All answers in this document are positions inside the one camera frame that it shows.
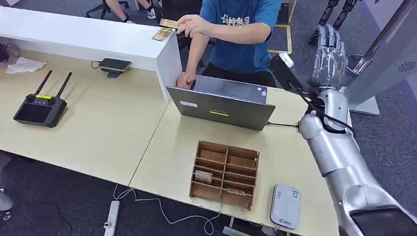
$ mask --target black controller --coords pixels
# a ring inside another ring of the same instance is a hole
[[[67,105],[67,103],[60,98],[60,96],[72,73],[70,72],[68,74],[55,97],[49,95],[40,95],[39,93],[51,73],[52,70],[48,72],[48,75],[46,75],[45,79],[42,81],[34,94],[29,94],[26,96],[26,99],[23,101],[22,105],[13,118],[15,121],[23,124],[46,126],[49,128],[55,127],[58,124]]]

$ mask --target gray laptop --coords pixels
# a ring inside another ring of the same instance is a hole
[[[264,86],[197,76],[192,90],[167,86],[182,115],[263,130],[275,106]]]

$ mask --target person's leg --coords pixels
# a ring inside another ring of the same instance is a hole
[[[222,69],[214,66],[210,62],[208,63],[207,67],[204,69],[204,71],[202,72],[201,75],[208,76],[208,77],[219,78],[219,79],[224,79],[224,80],[233,80],[231,78],[230,72],[228,72],[226,70],[222,70]]]
[[[234,74],[232,80],[254,85],[261,85],[274,88],[276,87],[276,83],[272,73],[267,71],[257,72],[253,74]]]
[[[124,14],[123,9],[119,4],[119,0],[106,0],[109,8],[120,18],[121,21],[127,22],[129,19]]]
[[[255,73],[253,77],[256,80],[254,84],[276,88],[275,79],[269,71]]]
[[[145,9],[150,7],[148,0],[137,0],[140,5],[142,5]]]
[[[136,0],[140,5],[142,5],[146,11],[148,11],[148,19],[155,19],[155,9],[153,9],[153,5],[149,4],[148,0]]]

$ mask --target desk surface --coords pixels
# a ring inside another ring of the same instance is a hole
[[[31,51],[22,56],[48,64],[36,72],[5,74],[0,63],[0,149],[127,185],[167,107],[155,72],[130,69],[111,81],[90,61]],[[14,121],[50,69],[41,94],[55,95],[73,72],[61,96],[68,109],[58,126]]]
[[[110,81],[90,62],[38,52],[23,56],[48,62],[37,72],[4,74],[0,64],[0,149],[118,182],[180,202],[277,227],[269,219],[272,189],[282,183],[302,192],[300,227],[305,236],[337,235],[326,183],[307,143],[296,129],[268,126],[262,132],[182,117],[164,102],[156,74],[132,69]],[[25,96],[53,69],[42,94],[54,95],[69,70],[62,98],[68,110],[55,128],[23,125],[12,118]],[[277,106],[270,121],[295,124],[306,109],[296,95],[270,89]],[[198,140],[260,151],[251,211],[202,198],[190,198],[189,184]]]
[[[297,95],[270,88],[267,101],[276,105],[270,121],[295,124],[306,110]],[[199,197],[189,197],[199,140],[260,151],[251,211]],[[300,227],[305,236],[338,234],[337,220],[325,180],[295,128],[267,126],[261,132],[181,116],[171,101],[136,171],[130,187],[176,201],[278,228],[269,219],[273,186],[286,184],[302,193]]]

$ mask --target speaker grille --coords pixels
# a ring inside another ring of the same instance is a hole
[[[417,63],[415,63],[414,61],[409,61],[409,62],[399,65],[398,70],[400,72],[409,72],[410,70],[414,69],[416,66],[417,66]]]

